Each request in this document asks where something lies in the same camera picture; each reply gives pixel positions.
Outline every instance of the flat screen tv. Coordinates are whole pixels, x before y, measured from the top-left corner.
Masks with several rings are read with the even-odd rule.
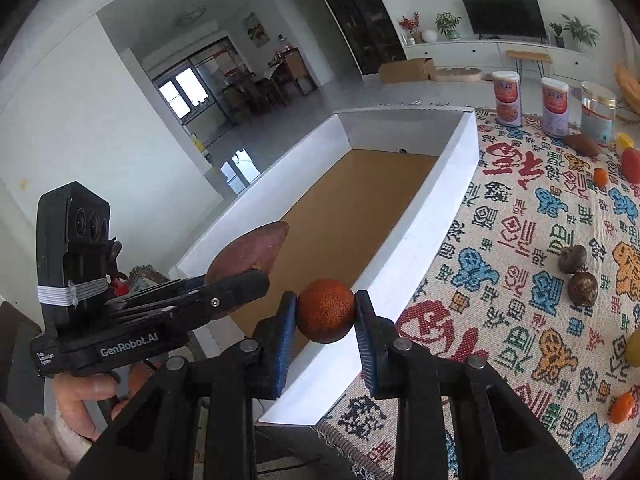
[[[538,0],[462,0],[474,34],[546,39]]]

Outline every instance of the ceiling light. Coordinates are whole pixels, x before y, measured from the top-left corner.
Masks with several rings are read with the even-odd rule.
[[[180,18],[178,18],[176,25],[178,25],[178,27],[186,27],[187,25],[191,25],[191,23],[199,20],[205,12],[207,12],[207,7],[204,5],[200,5],[195,9],[191,9],[189,12],[185,12],[182,16],[180,16]]]

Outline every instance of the metal screw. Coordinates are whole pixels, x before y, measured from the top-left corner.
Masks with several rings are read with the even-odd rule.
[[[402,352],[410,350],[413,345],[409,339],[405,339],[404,337],[399,337],[394,341],[394,347]]]
[[[255,339],[244,339],[241,343],[240,343],[240,349],[243,352],[253,352],[255,349],[258,348],[258,342]]]
[[[466,364],[468,364],[472,368],[475,368],[476,370],[481,370],[482,368],[484,368],[486,360],[477,355],[470,355],[466,358]]]
[[[171,370],[172,372],[175,372],[176,370],[182,368],[185,362],[187,362],[187,359],[185,359],[181,355],[174,355],[166,360],[166,368],[168,370]]]

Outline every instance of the human hand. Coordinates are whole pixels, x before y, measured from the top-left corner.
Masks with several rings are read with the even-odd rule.
[[[127,399],[115,405],[111,418],[115,418],[127,405],[129,400],[142,388],[154,371],[144,363],[135,363],[129,370],[129,393]],[[95,429],[84,400],[107,400],[116,395],[118,384],[107,374],[96,374],[89,377],[73,377],[64,373],[53,378],[53,392],[56,402],[69,428],[91,440],[100,434]]]

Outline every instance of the mushroom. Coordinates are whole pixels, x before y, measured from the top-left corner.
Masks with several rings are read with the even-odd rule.
[[[593,306],[598,297],[598,281],[590,272],[576,272],[569,280],[569,298],[576,306]]]
[[[582,245],[563,247],[560,249],[558,268],[563,274],[574,274],[587,263],[587,249]]]

